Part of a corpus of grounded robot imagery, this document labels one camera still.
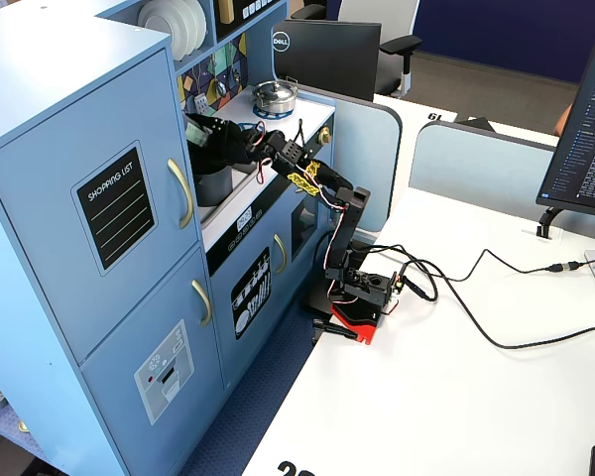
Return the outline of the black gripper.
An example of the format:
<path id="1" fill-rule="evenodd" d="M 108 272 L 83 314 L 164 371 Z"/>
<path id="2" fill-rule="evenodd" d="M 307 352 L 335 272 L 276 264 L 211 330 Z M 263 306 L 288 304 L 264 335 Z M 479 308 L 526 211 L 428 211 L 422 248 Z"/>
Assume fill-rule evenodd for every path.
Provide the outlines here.
<path id="1" fill-rule="evenodd" d="M 211 175 L 234 165 L 273 160 L 279 150 L 278 131 L 243 130 L 234 122 L 196 113 L 186 114 L 184 119 L 187 138 L 225 137 L 225 145 L 217 148 L 190 144 L 190 163 L 195 175 Z"/>

